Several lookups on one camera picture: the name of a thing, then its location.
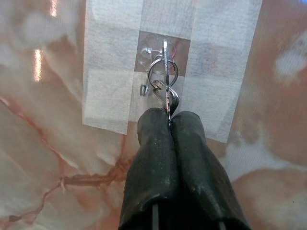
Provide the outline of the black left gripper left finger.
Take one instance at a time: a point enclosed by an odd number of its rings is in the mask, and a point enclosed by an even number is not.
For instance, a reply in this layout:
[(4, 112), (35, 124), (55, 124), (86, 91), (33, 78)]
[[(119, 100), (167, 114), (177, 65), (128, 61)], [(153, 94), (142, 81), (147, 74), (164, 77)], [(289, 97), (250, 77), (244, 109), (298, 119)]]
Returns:
[(127, 172), (118, 230), (179, 230), (179, 175), (166, 112), (144, 112), (137, 134), (140, 147)]

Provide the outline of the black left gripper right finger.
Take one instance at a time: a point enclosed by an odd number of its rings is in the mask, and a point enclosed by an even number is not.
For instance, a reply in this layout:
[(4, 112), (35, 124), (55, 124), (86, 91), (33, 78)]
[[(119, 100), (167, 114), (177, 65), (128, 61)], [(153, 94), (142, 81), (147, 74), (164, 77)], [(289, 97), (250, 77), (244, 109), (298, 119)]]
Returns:
[(207, 145), (200, 117), (178, 113), (171, 133), (181, 181), (181, 230), (251, 230), (224, 167)]

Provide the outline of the silver key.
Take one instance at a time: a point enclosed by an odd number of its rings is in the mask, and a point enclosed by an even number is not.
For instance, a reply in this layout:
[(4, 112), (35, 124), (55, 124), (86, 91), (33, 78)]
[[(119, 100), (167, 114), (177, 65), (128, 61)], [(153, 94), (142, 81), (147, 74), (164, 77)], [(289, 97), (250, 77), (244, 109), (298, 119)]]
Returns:
[(165, 105), (166, 105), (166, 112), (168, 116), (168, 120), (171, 119), (171, 105), (173, 102), (172, 94), (170, 91), (170, 77), (169, 77), (169, 64), (170, 64), (170, 53), (169, 53), (169, 47), (168, 47), (168, 41), (166, 38), (163, 39), (163, 61), (164, 61), (164, 71), (165, 71)]
[[(166, 109), (165, 83), (161, 80), (153, 81), (153, 92), (162, 101), (163, 107)], [(179, 105), (179, 96), (171, 87), (169, 87), (169, 112), (172, 116)]]

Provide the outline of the white cloth tape strip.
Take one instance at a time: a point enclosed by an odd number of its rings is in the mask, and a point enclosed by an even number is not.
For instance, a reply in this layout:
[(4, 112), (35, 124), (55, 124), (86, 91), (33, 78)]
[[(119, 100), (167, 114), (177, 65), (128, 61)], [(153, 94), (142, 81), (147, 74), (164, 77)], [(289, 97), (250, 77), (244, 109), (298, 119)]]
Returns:
[(226, 142), (262, 0), (198, 0), (180, 109)]
[(140, 30), (190, 39), (197, 0), (144, 0)]
[(87, 0), (83, 123), (126, 134), (143, 0)]

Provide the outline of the clear adhesive wall hook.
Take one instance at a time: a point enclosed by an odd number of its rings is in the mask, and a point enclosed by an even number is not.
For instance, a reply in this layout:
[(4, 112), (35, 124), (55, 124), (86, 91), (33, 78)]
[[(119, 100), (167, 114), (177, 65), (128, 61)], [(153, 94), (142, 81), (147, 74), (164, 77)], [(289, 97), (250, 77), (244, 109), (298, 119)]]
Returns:
[(173, 80), (175, 75), (185, 76), (190, 40), (167, 36), (162, 34), (140, 31), (137, 45), (136, 62), (134, 71), (149, 71), (150, 65), (163, 57), (163, 41), (167, 41), (169, 66), (169, 80)]

